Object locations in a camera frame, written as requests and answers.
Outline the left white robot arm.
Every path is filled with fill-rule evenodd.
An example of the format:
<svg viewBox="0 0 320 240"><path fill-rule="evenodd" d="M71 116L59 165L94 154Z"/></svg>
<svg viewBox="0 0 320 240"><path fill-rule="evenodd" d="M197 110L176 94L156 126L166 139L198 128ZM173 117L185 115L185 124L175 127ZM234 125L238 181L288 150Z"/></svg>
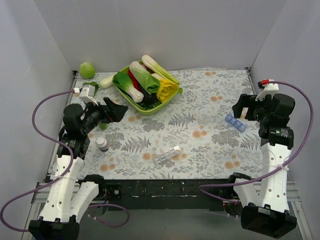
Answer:
<svg viewBox="0 0 320 240"><path fill-rule="evenodd" d="M76 240L80 221L91 202L115 198L120 185L108 185L98 174L78 180L78 172L90 145L89 133L100 123L118 123L127 110L105 97L104 104L94 100L78 103L63 110L63 127L59 132L54 178L46 203L37 220L29 223L28 231L37 240Z"/></svg>

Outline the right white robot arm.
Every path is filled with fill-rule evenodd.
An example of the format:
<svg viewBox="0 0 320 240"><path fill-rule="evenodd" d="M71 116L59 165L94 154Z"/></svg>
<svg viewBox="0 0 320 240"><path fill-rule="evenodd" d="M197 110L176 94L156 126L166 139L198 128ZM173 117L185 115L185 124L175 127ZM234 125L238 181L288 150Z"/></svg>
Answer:
<svg viewBox="0 0 320 240"><path fill-rule="evenodd" d="M239 198L242 205L241 227L274 239L280 239L297 226L290 215L287 201L287 172L284 162L290 158L294 146L294 132L287 126L295 100L285 94L267 94L261 100L256 95L241 94L232 107L238 119L247 108L245 119L259 123L261 138L262 178L260 191L240 173L226 186L227 195Z"/></svg>

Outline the clear pill organizer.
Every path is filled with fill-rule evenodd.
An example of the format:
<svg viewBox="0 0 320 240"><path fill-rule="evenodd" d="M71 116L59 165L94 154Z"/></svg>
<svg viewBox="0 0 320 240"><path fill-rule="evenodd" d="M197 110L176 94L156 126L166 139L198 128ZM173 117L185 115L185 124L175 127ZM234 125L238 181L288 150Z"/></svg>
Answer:
<svg viewBox="0 0 320 240"><path fill-rule="evenodd" d="M156 165L160 165L167 160L171 160L173 157L179 155L181 153L181 148L179 146L175 146L170 148L163 153L157 154L153 157L153 161Z"/></svg>

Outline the white cap pill bottle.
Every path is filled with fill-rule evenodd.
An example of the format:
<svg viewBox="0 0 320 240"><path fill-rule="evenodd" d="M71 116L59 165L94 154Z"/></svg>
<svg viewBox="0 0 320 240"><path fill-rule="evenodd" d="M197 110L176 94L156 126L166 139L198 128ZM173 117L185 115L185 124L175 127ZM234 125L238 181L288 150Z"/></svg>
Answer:
<svg viewBox="0 0 320 240"><path fill-rule="evenodd" d="M99 148L100 151L106 152L108 151L108 143L104 137L98 137L95 141L96 146Z"/></svg>

